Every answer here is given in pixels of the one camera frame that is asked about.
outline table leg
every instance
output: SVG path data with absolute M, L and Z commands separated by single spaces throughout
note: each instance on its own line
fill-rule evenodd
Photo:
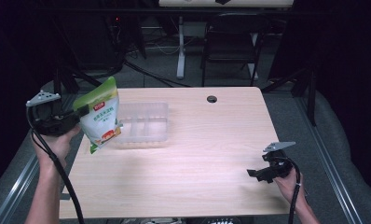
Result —
M 177 78 L 185 77 L 185 36 L 183 33 L 183 17 L 179 17 L 179 62 L 177 63 Z
M 255 44 L 255 41 L 257 39 L 257 34 L 252 34 L 252 37 L 253 37 L 253 43 Z M 250 77 L 252 77 L 253 76 L 253 71 L 254 71 L 254 64 L 253 63 L 248 63 L 247 66 L 249 67 Z M 258 74 L 257 74 L 257 72 L 255 72 L 254 81 L 257 81 L 257 80 L 258 80 Z

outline table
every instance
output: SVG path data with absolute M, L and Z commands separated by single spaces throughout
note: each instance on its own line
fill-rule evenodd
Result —
M 270 7 L 290 8 L 294 0 L 231 0 L 224 5 L 214 0 L 159 0 L 160 7 Z M 179 61 L 177 64 L 177 78 L 185 75 L 186 55 L 184 48 L 184 21 L 179 18 Z M 252 63 L 248 64 L 249 71 L 254 70 Z
M 89 153 L 84 136 L 70 180 L 85 218 L 286 214 L 275 184 L 258 182 L 263 149 L 278 141 L 254 87 L 119 89 L 121 103 L 166 102 L 168 140 L 118 143 Z M 216 103 L 207 97 L 214 95 Z M 76 218 L 61 201 L 61 218 Z

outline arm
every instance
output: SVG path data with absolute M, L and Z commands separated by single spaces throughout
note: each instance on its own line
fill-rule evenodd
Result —
M 79 131 L 80 128 L 76 126 L 60 137 L 43 136 L 63 167 L 70 150 L 69 142 Z M 39 180 L 25 223 L 59 223 L 61 177 L 51 158 L 35 142 L 34 151 L 40 165 Z
M 295 187 L 295 169 L 293 168 L 290 174 L 285 178 L 276 177 L 276 184 L 278 185 L 283 197 L 287 200 L 288 203 L 291 203 L 294 194 Z M 307 200 L 305 199 L 305 189 L 303 186 L 303 176 L 301 176 L 301 188 L 298 192 L 298 197 L 295 204 L 295 212 L 299 217 L 299 220 L 302 223 L 308 224 L 318 224 L 319 220 L 313 213 L 313 210 L 309 206 Z

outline red label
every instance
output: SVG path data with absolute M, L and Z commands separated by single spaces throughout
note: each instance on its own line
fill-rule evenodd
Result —
M 104 107 L 104 102 L 100 102 L 97 105 L 95 105 L 93 107 L 93 110 L 97 111 L 97 110 L 101 109 L 102 107 Z

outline chair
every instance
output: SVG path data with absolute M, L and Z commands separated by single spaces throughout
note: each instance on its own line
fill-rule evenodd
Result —
M 254 64 L 250 86 L 253 86 L 263 36 L 270 27 L 269 19 L 262 15 L 222 13 L 206 24 L 205 44 L 200 67 L 202 87 L 205 86 L 206 63 Z

